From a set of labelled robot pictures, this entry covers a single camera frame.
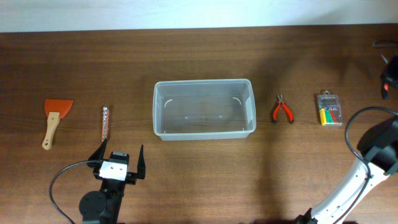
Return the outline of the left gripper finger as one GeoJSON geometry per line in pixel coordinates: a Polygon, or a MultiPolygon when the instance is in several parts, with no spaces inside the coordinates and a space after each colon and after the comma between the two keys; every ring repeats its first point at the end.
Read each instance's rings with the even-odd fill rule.
{"type": "Polygon", "coordinates": [[[142,144],[137,162],[137,179],[145,179],[145,176],[146,176],[146,163],[144,159],[144,145],[142,144]]]}
{"type": "Polygon", "coordinates": [[[100,147],[88,158],[88,167],[98,167],[99,163],[96,161],[101,161],[103,159],[107,143],[108,140],[104,139],[100,147]]]}

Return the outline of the orange-black long nose pliers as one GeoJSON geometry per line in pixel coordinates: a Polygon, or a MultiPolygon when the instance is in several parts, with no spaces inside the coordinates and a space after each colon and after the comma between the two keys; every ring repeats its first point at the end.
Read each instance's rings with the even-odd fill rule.
{"type": "MultiPolygon", "coordinates": [[[[383,56],[383,54],[381,54],[381,57],[384,61],[384,63],[386,64],[386,66],[389,64],[389,61],[387,58],[385,58],[385,56],[383,56]]],[[[383,68],[383,71],[381,73],[381,95],[382,95],[382,99],[383,100],[388,100],[388,84],[386,82],[386,76],[385,76],[385,68],[383,68]]]]}

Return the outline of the clear screwdriver bit case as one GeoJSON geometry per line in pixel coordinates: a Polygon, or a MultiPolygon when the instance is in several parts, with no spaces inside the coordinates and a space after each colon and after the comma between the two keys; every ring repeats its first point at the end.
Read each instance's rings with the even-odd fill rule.
{"type": "Polygon", "coordinates": [[[320,124],[322,126],[342,126],[343,115],[338,95],[323,90],[317,95],[320,124]]]}

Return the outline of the right robot arm white-black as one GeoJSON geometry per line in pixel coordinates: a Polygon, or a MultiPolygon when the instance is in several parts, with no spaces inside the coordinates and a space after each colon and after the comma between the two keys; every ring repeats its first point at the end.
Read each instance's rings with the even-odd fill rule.
{"type": "Polygon", "coordinates": [[[366,194],[397,173],[396,111],[370,106],[355,112],[345,127],[345,141],[356,157],[351,170],[328,198],[299,215],[294,223],[343,223],[366,194]],[[366,111],[384,111],[393,116],[369,129],[354,150],[348,131],[353,121],[366,111]]]}

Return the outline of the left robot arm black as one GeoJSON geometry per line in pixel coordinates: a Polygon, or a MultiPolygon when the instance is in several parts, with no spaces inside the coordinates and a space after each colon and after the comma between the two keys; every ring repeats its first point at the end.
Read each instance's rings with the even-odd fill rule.
{"type": "Polygon", "coordinates": [[[146,176],[143,146],[140,148],[137,171],[129,172],[129,154],[112,152],[108,159],[103,157],[107,143],[105,139],[88,159],[88,167],[93,169],[95,179],[101,181],[101,187],[81,198],[79,211],[83,223],[117,223],[125,187],[135,185],[137,180],[146,176]]]}

